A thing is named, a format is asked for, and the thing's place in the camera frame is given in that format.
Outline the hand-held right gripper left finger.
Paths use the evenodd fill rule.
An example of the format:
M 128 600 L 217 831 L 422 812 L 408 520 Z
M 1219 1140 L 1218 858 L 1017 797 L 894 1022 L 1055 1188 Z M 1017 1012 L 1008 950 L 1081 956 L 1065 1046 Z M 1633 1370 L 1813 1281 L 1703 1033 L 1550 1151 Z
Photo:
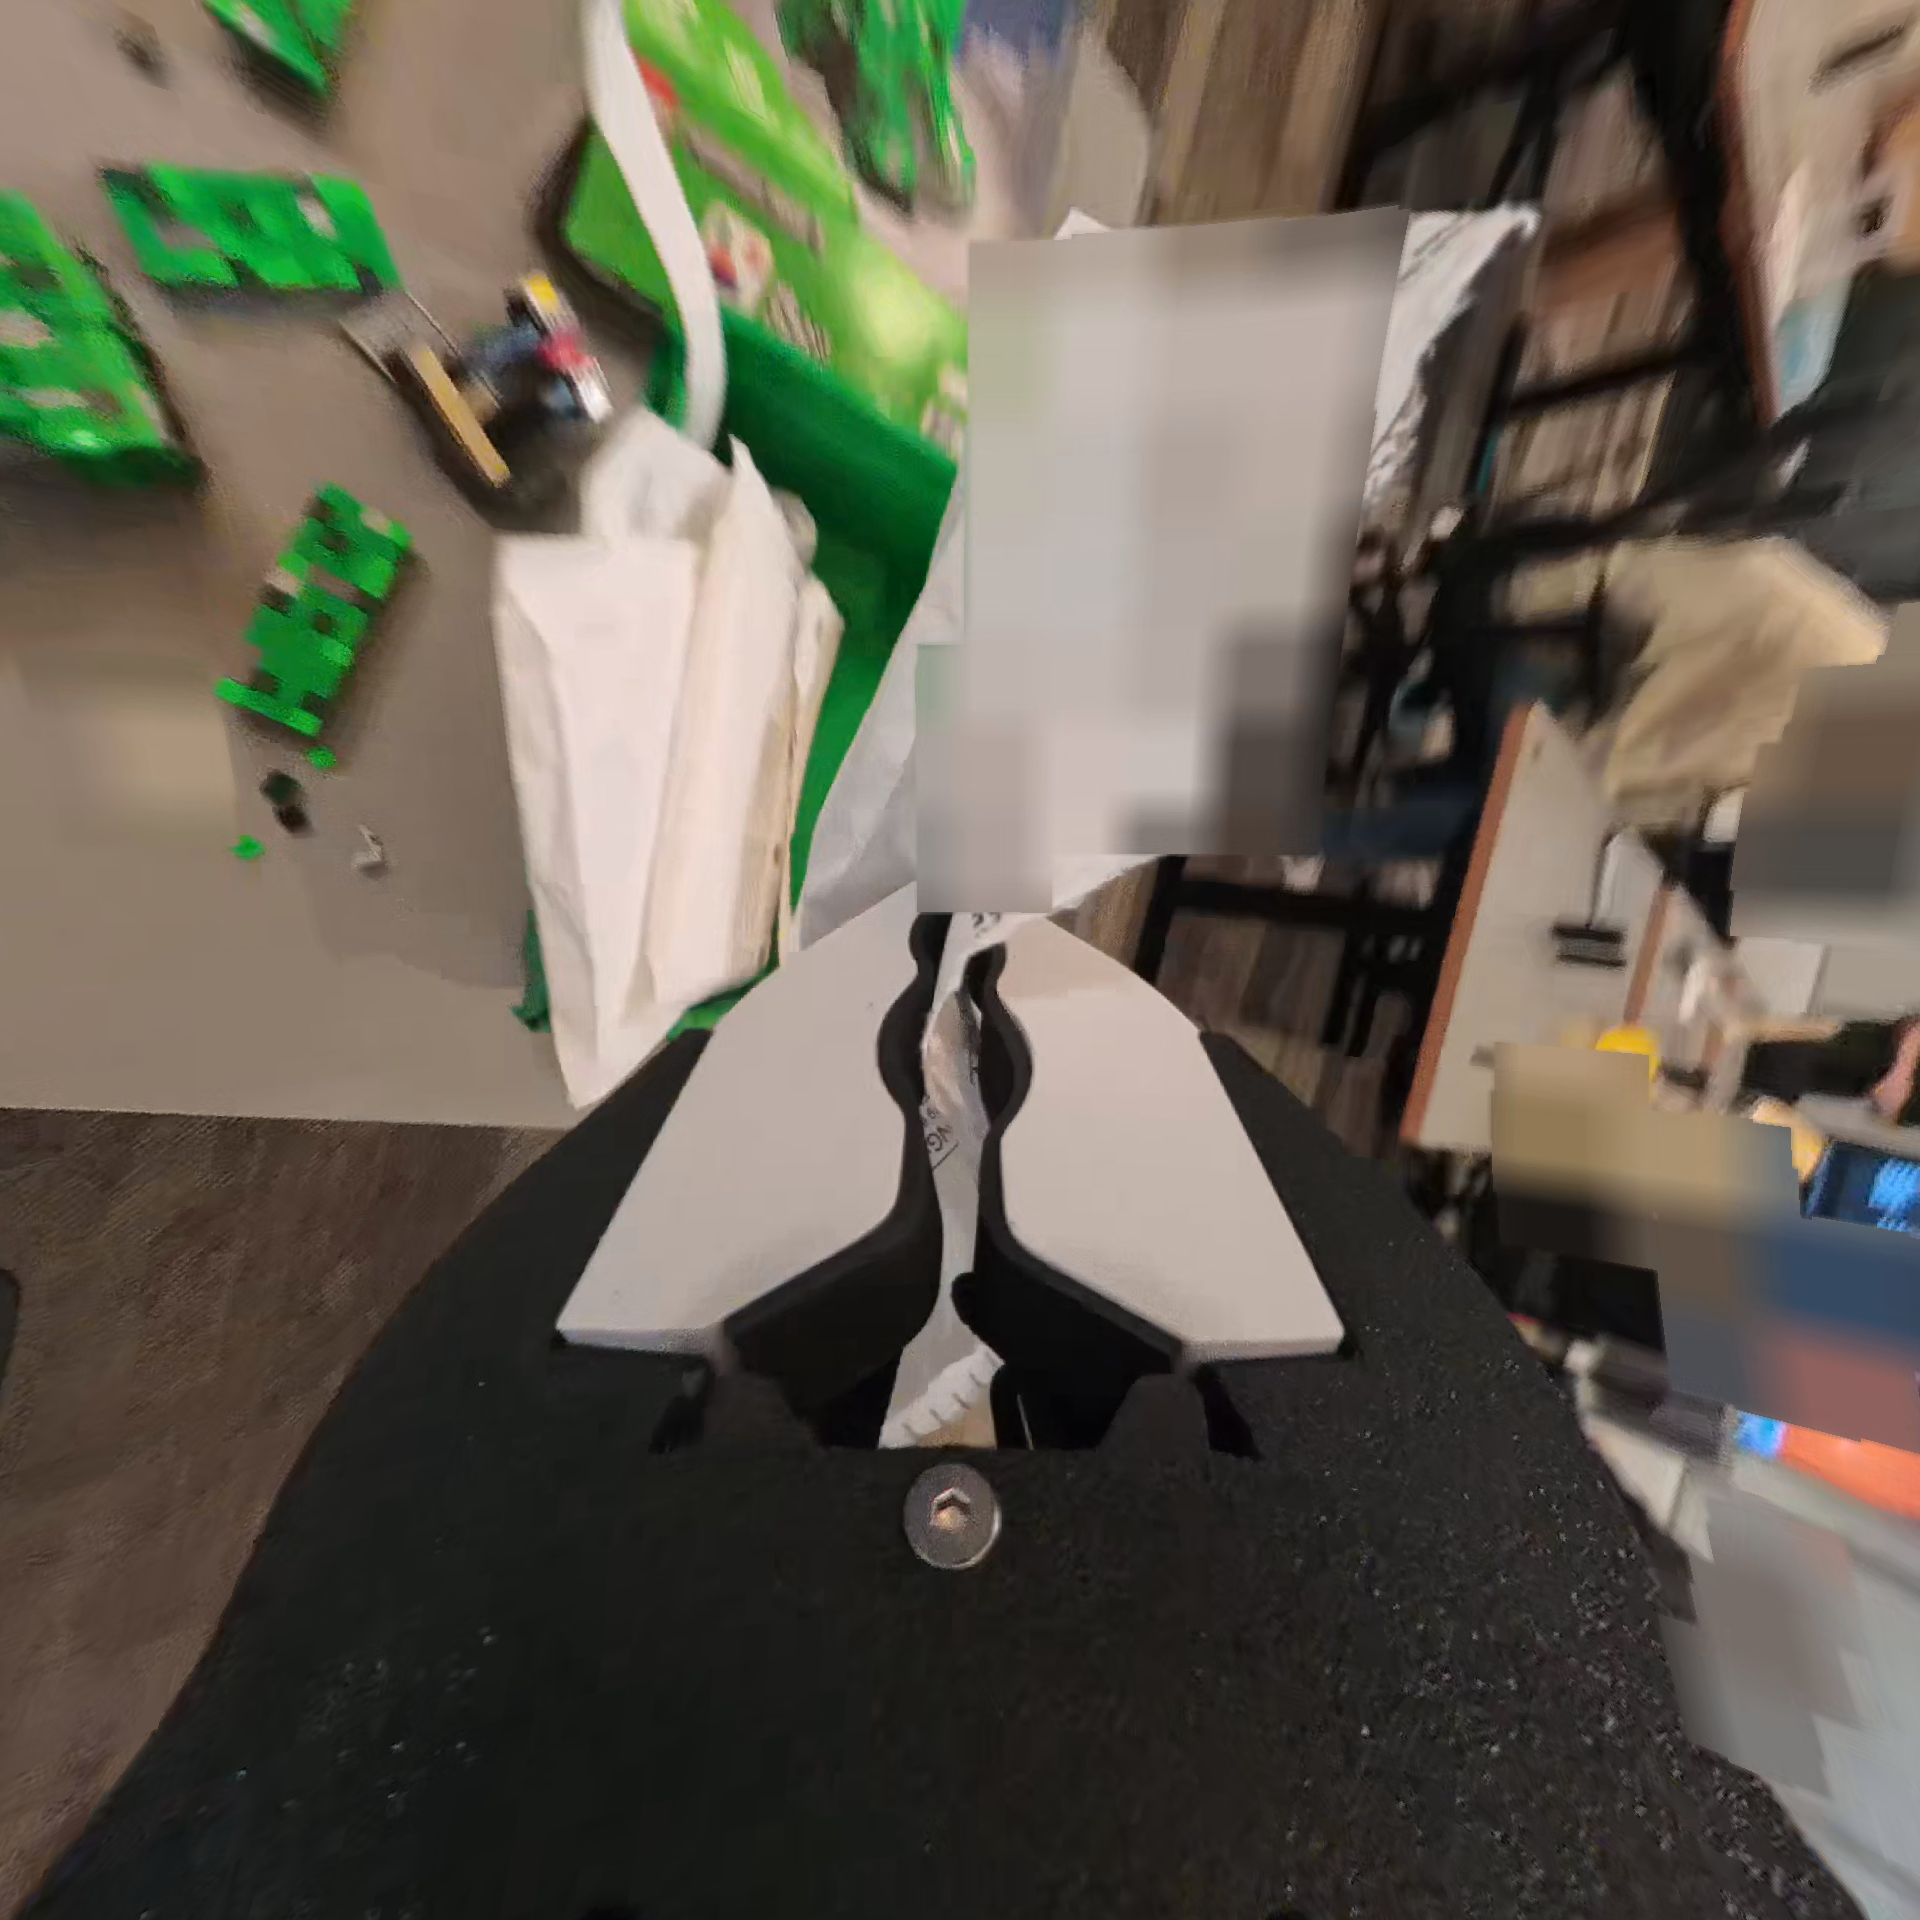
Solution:
M 945 913 L 865 912 L 709 1033 L 558 1318 L 568 1345 L 769 1383 L 875 1449 L 942 1297 L 922 1038 Z

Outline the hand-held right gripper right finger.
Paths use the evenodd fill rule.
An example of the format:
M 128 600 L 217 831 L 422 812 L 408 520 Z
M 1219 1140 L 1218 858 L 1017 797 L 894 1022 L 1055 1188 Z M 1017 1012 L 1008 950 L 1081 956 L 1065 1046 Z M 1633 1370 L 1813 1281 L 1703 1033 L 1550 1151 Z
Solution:
M 1138 1380 L 1320 1360 L 1346 1329 L 1198 1028 L 1027 921 L 967 964 L 977 1159 L 962 1324 L 1000 1449 L 1089 1449 Z

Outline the white printed paper bag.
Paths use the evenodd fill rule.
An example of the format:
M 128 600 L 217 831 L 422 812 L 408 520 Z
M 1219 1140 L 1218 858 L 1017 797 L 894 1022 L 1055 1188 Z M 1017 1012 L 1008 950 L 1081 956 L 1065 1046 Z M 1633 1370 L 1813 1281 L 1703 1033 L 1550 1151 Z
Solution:
M 1384 327 L 1376 390 L 1376 429 L 1360 490 L 1360 544 L 1398 560 L 1433 512 L 1416 512 L 1427 445 L 1441 410 L 1441 343 L 1481 300 L 1481 288 L 1529 261 L 1537 241 L 1537 204 L 1506 200 L 1487 210 L 1422 210 L 1407 218 L 1398 282 Z M 909 887 L 915 871 L 915 669 L 927 645 L 947 645 L 965 612 L 967 482 L 951 484 L 929 551 L 925 585 L 912 608 L 877 690 L 859 719 L 810 829 L 792 938 L 802 950 Z M 976 1040 L 953 998 L 937 1002 L 933 1026 L 933 1093 L 921 1102 L 927 1154 L 943 1202 L 976 1199 L 985 1120 L 976 1089 L 962 1084 L 976 1068 Z M 971 1226 L 947 1246 L 942 1300 L 925 1332 L 904 1350 L 904 1383 L 894 1390 L 880 1426 L 887 1449 L 927 1447 L 985 1433 L 987 1393 L 998 1358 L 967 1332 L 951 1300 L 953 1261 L 971 1253 Z

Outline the white desk with brown edge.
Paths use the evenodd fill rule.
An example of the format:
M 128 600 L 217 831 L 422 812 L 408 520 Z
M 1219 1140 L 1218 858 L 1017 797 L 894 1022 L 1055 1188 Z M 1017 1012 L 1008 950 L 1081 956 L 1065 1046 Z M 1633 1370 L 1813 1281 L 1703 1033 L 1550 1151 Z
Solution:
M 1661 863 L 1615 821 L 1541 703 L 1506 714 L 1455 898 L 1398 1140 L 1478 1157 L 1498 1045 L 1590 1042 L 1631 1018 Z

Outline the green brick plate build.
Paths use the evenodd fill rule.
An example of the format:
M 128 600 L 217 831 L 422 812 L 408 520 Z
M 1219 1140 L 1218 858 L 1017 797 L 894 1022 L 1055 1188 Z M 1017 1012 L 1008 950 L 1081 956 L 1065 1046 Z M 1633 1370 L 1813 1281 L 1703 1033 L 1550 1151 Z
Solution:
M 215 696 L 259 725 L 326 744 L 335 708 L 415 560 L 413 532 L 344 486 L 322 484 L 259 578 L 246 669 Z
M 1 444 L 119 489 L 192 489 L 202 461 L 103 262 L 1 194 Z
M 136 266 L 177 293 L 382 296 L 400 266 L 368 191 L 328 173 L 103 166 Z
M 265 80 L 328 104 L 358 2 L 202 2 L 200 12 Z

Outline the green toy set box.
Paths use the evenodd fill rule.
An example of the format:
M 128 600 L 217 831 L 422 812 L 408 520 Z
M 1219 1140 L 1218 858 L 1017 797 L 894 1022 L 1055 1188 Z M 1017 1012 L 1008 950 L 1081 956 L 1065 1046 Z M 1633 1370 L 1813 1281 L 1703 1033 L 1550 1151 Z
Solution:
M 727 353 L 719 452 L 738 441 L 817 537 L 846 626 L 806 752 L 791 903 L 826 874 L 813 853 L 834 776 L 921 596 L 967 425 L 962 308 L 872 228 L 855 172 L 792 80 L 824 71 L 802 36 L 830 4 L 773 4 L 778 48 L 736 4 L 582 4 L 577 129 L 535 200 L 568 295 L 643 350 L 639 396 L 686 418 L 683 322 L 656 225 L 607 141 L 618 80 L 647 92 L 713 281 Z

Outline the small multicoloured brick build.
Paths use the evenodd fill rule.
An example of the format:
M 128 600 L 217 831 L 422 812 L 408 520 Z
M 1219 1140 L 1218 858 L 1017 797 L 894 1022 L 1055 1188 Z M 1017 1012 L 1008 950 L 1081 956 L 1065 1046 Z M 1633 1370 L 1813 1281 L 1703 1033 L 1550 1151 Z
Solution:
M 361 301 L 339 334 L 400 398 L 446 477 L 496 519 L 542 513 L 614 410 L 573 305 L 538 272 L 505 290 L 498 324 L 461 341 L 407 293 Z

